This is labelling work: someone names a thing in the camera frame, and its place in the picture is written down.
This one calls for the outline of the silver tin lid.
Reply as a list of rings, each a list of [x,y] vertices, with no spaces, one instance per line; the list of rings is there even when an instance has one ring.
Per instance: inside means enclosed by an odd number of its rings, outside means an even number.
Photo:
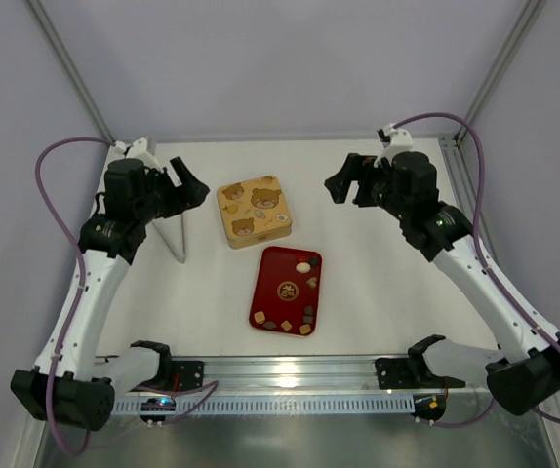
[[[217,200],[224,233],[237,225],[256,231],[291,226],[293,218],[284,191],[275,175],[264,175],[221,186]]]

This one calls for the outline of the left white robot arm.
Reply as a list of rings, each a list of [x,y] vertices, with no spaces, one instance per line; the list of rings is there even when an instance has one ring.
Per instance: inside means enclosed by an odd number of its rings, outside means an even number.
[[[81,228],[82,262],[56,326],[31,370],[16,370],[11,379],[11,391],[34,418],[96,432],[123,394],[143,385],[164,390],[171,383],[171,350],[163,343],[138,340],[104,368],[95,365],[111,302],[146,238],[147,225],[201,206],[210,192],[182,158],[170,163],[179,185],[167,170],[139,158],[108,164],[104,210]]]

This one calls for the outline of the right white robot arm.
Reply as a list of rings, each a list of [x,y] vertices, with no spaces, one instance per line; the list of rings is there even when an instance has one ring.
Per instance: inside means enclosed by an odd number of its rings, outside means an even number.
[[[352,183],[359,208],[378,207],[399,222],[406,242],[445,274],[492,332],[496,349],[463,346],[430,336],[411,358],[435,376],[488,388],[514,415],[534,410],[560,391],[560,331],[513,287],[472,236],[468,218],[439,198],[437,170],[420,152],[383,157],[350,153],[324,185],[337,204]]]

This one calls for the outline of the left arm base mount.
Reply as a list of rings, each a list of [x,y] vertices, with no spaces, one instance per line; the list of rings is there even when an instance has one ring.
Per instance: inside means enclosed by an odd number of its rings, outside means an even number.
[[[204,383],[205,363],[197,360],[173,360],[171,374],[163,389],[184,392],[199,389]]]

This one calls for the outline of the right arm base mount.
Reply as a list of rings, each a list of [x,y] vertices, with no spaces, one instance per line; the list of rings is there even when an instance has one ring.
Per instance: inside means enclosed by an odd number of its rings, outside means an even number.
[[[410,371],[407,357],[380,357],[374,362],[380,390],[415,388],[416,381]]]

